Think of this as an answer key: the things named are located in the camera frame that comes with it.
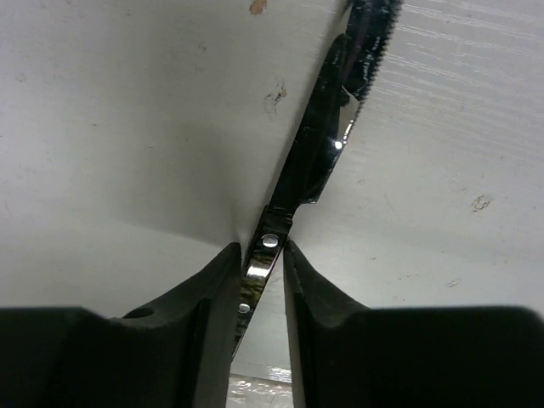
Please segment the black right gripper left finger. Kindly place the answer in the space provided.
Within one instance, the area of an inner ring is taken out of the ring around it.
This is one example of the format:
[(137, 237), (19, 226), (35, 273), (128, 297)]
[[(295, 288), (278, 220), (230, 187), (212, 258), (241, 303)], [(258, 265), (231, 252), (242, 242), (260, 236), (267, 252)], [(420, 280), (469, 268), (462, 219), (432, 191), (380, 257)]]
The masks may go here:
[(241, 246), (118, 319), (122, 374), (116, 407), (223, 407), (235, 339)]

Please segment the steel table knife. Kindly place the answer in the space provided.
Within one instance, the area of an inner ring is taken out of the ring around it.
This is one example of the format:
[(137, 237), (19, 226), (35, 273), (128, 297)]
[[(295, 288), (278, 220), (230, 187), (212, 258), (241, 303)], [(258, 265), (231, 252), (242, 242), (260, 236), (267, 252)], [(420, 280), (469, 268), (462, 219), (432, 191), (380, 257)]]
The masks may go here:
[(399, 0), (343, 2), (301, 122), (243, 259), (234, 349), (247, 332), (296, 211), (319, 200), (348, 143), (401, 8)]

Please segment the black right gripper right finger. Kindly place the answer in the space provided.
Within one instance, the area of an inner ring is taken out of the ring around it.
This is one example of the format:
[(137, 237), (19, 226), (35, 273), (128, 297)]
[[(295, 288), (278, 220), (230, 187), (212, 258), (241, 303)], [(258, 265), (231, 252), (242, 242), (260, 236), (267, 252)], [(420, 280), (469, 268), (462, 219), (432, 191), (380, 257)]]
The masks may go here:
[(296, 407), (361, 407), (364, 344), (353, 318), (366, 308), (334, 286), (294, 241), (284, 251), (284, 292)]

